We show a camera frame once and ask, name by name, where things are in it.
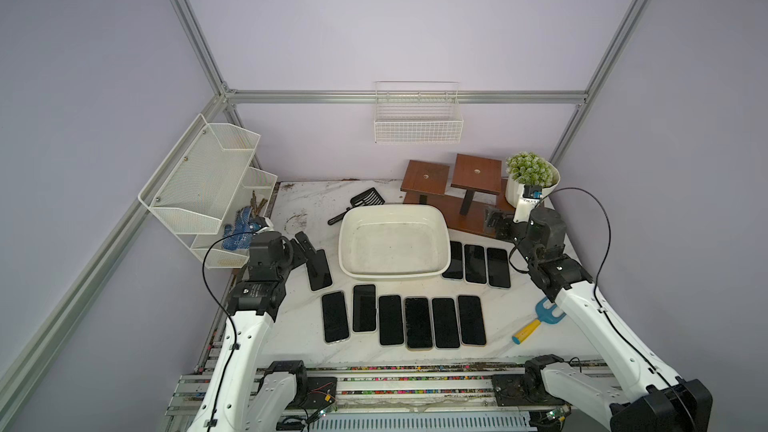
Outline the white case phone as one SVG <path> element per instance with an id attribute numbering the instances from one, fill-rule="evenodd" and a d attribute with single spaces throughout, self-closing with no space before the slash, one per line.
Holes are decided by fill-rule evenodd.
<path id="1" fill-rule="evenodd" d="M 324 249 L 318 249 L 313 254 L 310 254 L 307 258 L 306 267 L 310 289 L 312 291 L 319 291 L 328 288 L 333 284 L 326 251 Z"/>

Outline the black phone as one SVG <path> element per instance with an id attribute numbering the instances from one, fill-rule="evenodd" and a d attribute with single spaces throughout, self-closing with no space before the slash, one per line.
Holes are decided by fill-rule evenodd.
<path id="1" fill-rule="evenodd" d="M 508 253 L 500 248 L 488 248 L 487 276 L 491 287 L 509 289 L 511 287 Z"/>

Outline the pink case phone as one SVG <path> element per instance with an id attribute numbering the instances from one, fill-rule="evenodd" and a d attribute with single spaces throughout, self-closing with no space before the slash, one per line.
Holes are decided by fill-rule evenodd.
<path id="1" fill-rule="evenodd" d="M 465 345 L 485 346 L 487 338 L 481 299 L 478 296 L 459 295 L 458 307 L 461 342 Z"/>
<path id="2" fill-rule="evenodd" d="M 464 278 L 468 283 L 487 283 L 486 252 L 484 247 L 465 244 L 464 266 Z"/>

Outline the clear case silver phone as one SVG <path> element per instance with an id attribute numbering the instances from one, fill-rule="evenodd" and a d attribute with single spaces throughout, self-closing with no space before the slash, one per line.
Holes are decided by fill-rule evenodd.
<path id="1" fill-rule="evenodd" d="M 349 322 L 343 291 L 321 297 L 323 333 L 326 343 L 335 343 L 350 337 Z"/>

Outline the blue case phone large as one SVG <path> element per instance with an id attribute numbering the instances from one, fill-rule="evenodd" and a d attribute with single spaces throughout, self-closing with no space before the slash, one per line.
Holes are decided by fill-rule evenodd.
<path id="1" fill-rule="evenodd" d="M 442 273 L 442 277 L 449 280 L 462 280 L 464 277 L 463 244 L 458 241 L 450 242 L 450 263 Z"/>

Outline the black phone placed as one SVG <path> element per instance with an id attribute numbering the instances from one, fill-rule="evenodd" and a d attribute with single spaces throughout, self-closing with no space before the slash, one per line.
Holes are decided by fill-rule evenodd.
<path id="1" fill-rule="evenodd" d="M 379 343 L 382 346 L 404 343 L 402 298 L 399 295 L 378 297 Z"/>
<path id="2" fill-rule="evenodd" d="M 412 350 L 433 347 L 429 300 L 426 297 L 406 297 L 404 300 L 406 345 Z"/>
<path id="3" fill-rule="evenodd" d="M 373 284 L 353 287 L 353 331 L 373 332 L 377 328 L 377 295 Z"/>

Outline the light blue case phone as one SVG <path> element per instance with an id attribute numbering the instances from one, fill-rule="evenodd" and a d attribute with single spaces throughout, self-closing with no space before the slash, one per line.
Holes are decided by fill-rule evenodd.
<path id="1" fill-rule="evenodd" d="M 433 298 L 432 315 L 435 346 L 439 349 L 460 347 L 456 304 L 453 298 Z"/>

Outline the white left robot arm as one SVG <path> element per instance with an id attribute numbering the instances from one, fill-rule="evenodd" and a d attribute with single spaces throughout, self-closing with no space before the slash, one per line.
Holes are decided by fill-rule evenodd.
<path id="1" fill-rule="evenodd" d="M 251 235 L 249 278 L 232 291 L 225 313 L 222 357 L 191 431 L 276 431 L 285 409 L 307 396 L 301 360 L 275 361 L 255 380 L 259 353 L 276 324 L 293 270 L 290 240 L 270 227 Z"/>

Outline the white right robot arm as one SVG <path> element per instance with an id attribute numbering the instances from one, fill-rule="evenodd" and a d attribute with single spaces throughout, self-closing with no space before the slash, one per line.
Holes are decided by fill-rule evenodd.
<path id="1" fill-rule="evenodd" d="M 547 354 L 526 362 L 515 398 L 559 399 L 610 431 L 707 430 L 713 405 L 709 390 L 668 366 L 615 313 L 597 277 L 566 253 L 566 224 L 558 212 L 535 207 L 526 221 L 517 221 L 490 210 L 485 228 L 512 244 L 526 262 L 526 275 L 576 324 L 620 386 L 608 389 Z"/>

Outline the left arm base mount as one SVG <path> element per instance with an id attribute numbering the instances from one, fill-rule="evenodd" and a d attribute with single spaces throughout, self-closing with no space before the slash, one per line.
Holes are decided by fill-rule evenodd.
<path id="1" fill-rule="evenodd" d="M 287 404 L 287 410 L 319 410 L 335 401 L 338 385 L 338 379 L 335 376 L 307 375 L 304 367 L 289 368 L 285 364 L 267 369 L 259 381 L 258 391 L 261 392 L 267 384 L 288 376 L 294 378 L 296 387 L 295 396 Z"/>

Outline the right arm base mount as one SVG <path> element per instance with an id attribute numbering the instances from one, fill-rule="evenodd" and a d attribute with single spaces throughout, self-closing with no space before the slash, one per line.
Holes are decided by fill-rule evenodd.
<path id="1" fill-rule="evenodd" d="M 554 406 L 563 401 L 549 394 L 539 368 L 525 368 L 523 373 L 495 374 L 491 385 L 498 406 Z"/>

